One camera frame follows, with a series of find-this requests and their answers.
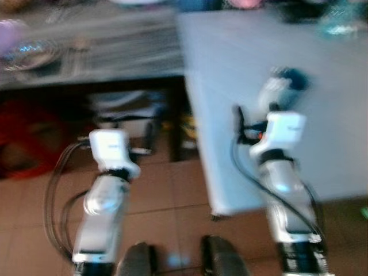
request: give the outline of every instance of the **tiled floor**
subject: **tiled floor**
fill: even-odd
[[[96,175],[96,165],[88,152],[78,154],[72,167],[63,175],[57,191],[58,211],[69,197],[88,188]],[[217,234],[233,243],[253,276],[281,275],[262,210],[210,221],[199,160],[169,163],[166,141],[160,139],[158,153],[143,159],[141,169],[141,177],[132,183],[119,256],[136,242],[147,241],[158,249],[161,275],[198,276],[200,238]],[[48,244],[42,226],[48,177],[0,182],[1,275],[71,275],[70,266]],[[336,276],[368,275],[367,221],[360,214],[366,204],[364,199],[326,204],[329,264]],[[72,233],[81,218],[80,200],[71,214]]]

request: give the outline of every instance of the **plate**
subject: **plate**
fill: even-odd
[[[3,56],[6,71],[24,71],[45,66],[60,58],[61,48],[53,40],[35,40],[19,43]]]

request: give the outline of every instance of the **gray table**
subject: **gray table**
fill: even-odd
[[[230,158],[235,104],[258,117],[258,91],[272,66],[309,74],[312,86],[296,110],[307,116],[292,156],[302,178],[324,200],[367,194],[367,34],[327,40],[315,24],[286,25],[265,10],[180,16],[187,91],[198,122],[212,211],[233,214],[262,205]],[[243,163],[253,168],[248,149]]]
[[[59,97],[138,89],[168,91],[174,129],[172,160],[178,160],[179,116],[185,99],[183,61],[175,9],[127,10],[108,1],[75,7],[55,24],[45,24],[51,11],[38,6],[13,18],[29,26],[25,39],[53,39],[63,47],[60,60],[23,73],[1,71],[3,97]],[[88,39],[90,50],[78,75],[69,74],[67,49],[76,37]]]

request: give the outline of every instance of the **white table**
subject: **white table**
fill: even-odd
[[[267,11],[218,11],[179,17],[187,90],[198,124],[212,211],[234,214],[262,205],[231,163],[232,106],[256,116],[272,66],[297,67],[313,86],[297,106],[308,118],[292,152],[302,178],[323,200],[367,194],[368,39],[321,37],[316,25],[286,25]],[[244,165],[247,159],[244,147]]]

